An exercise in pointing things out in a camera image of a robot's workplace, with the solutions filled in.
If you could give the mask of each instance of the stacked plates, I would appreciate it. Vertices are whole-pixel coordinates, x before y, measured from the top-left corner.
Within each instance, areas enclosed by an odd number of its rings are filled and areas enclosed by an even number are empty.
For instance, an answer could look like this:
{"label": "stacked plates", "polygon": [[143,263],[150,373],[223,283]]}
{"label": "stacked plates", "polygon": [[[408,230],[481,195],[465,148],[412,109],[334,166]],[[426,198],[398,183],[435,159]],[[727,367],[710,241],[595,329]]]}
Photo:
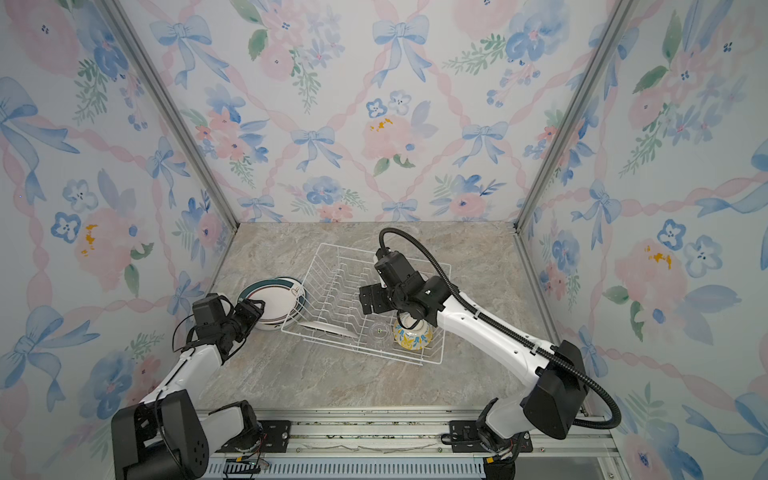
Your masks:
{"label": "stacked plates", "polygon": [[281,276],[249,285],[240,293],[237,301],[246,298],[264,301],[264,314],[255,328],[274,331],[279,330],[284,323],[290,325],[296,321],[304,308],[306,291],[299,280]]}

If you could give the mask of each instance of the wall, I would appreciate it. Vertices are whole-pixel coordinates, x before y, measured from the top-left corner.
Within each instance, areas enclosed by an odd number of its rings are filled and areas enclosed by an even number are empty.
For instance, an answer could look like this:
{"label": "wall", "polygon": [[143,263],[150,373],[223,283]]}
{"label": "wall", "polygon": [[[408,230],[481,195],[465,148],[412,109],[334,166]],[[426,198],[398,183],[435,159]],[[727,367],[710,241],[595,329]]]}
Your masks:
{"label": "wall", "polygon": [[233,210],[291,222],[516,219],[613,4],[122,2]]}
{"label": "wall", "polygon": [[231,233],[90,2],[4,0],[0,44],[0,477],[101,480]]}
{"label": "wall", "polygon": [[766,20],[758,0],[639,2],[531,222],[634,480],[768,478]]}

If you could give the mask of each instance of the dish rack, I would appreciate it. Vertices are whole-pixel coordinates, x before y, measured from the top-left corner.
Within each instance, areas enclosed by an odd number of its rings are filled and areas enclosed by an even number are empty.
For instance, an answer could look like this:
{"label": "dish rack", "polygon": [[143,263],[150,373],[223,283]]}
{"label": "dish rack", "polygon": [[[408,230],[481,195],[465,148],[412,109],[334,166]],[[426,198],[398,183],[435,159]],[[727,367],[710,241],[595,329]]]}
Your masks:
{"label": "dish rack", "polygon": [[[408,260],[419,272],[427,276],[436,275],[435,269],[427,260],[413,258]],[[304,276],[306,302],[291,312],[291,316],[295,316],[297,321],[290,324],[284,323],[280,329],[285,333],[301,336],[307,342],[321,343],[385,359],[415,365],[442,363],[445,347],[443,329],[435,329],[434,338],[425,348],[407,350],[395,342],[392,334],[392,328],[397,323],[396,312],[362,314],[358,289],[381,281],[379,274],[373,268],[375,262],[374,252],[321,243]],[[450,276],[451,266],[447,263],[440,263],[440,266]],[[305,322],[323,322],[340,326],[348,330],[352,337],[308,328],[302,325]],[[382,342],[381,339],[372,336],[370,327],[374,324],[381,325],[379,322],[388,325],[391,342]]]}

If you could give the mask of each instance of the gray stone surface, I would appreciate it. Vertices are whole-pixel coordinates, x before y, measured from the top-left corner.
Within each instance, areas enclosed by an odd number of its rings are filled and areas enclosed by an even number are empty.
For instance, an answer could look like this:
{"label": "gray stone surface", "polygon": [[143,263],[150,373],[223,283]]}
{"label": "gray stone surface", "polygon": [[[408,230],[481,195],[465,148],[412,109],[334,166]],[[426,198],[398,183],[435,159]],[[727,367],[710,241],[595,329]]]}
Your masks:
{"label": "gray stone surface", "polygon": [[[452,265],[452,281],[512,325],[547,338],[507,223],[243,223],[214,284],[236,299],[264,278],[302,278],[320,243],[376,250],[383,227],[397,226]],[[405,240],[387,245],[421,255]],[[246,345],[209,381],[199,408],[242,399],[257,408],[330,406],[484,406],[521,383],[480,349],[445,334],[442,364],[409,365],[254,330]]]}

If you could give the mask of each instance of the yellow and blue patterned bowl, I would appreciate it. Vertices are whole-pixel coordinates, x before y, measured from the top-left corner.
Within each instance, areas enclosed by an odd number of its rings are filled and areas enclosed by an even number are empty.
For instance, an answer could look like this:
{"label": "yellow and blue patterned bowl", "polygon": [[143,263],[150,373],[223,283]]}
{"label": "yellow and blue patterned bowl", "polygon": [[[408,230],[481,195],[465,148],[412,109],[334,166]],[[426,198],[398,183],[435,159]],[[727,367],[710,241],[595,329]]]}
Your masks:
{"label": "yellow and blue patterned bowl", "polygon": [[435,329],[424,320],[419,320],[412,329],[404,329],[396,323],[392,331],[395,333],[395,341],[407,350],[423,349],[435,336]]}

